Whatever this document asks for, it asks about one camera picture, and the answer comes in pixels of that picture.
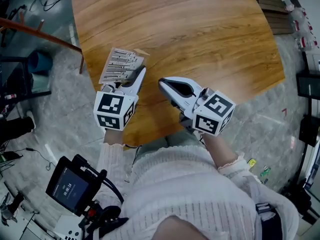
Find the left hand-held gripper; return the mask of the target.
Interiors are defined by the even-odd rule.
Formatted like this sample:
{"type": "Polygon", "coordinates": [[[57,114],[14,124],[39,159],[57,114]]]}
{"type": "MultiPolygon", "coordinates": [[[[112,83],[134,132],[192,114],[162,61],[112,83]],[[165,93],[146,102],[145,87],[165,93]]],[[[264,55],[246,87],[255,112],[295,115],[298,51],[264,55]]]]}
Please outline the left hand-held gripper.
{"type": "Polygon", "coordinates": [[[141,65],[133,80],[117,87],[117,82],[107,82],[96,93],[93,113],[99,127],[123,131],[136,110],[138,93],[146,74],[141,65]]]}

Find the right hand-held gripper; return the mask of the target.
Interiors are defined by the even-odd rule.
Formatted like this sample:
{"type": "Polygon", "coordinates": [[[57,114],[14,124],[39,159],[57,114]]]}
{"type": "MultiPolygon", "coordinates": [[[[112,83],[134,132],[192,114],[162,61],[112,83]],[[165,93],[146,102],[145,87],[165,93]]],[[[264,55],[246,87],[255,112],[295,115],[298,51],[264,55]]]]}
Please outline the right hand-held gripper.
{"type": "Polygon", "coordinates": [[[190,132],[218,136],[236,107],[222,92],[208,87],[203,89],[190,78],[163,77],[158,81],[158,87],[171,105],[181,111],[179,122],[190,132]]]}

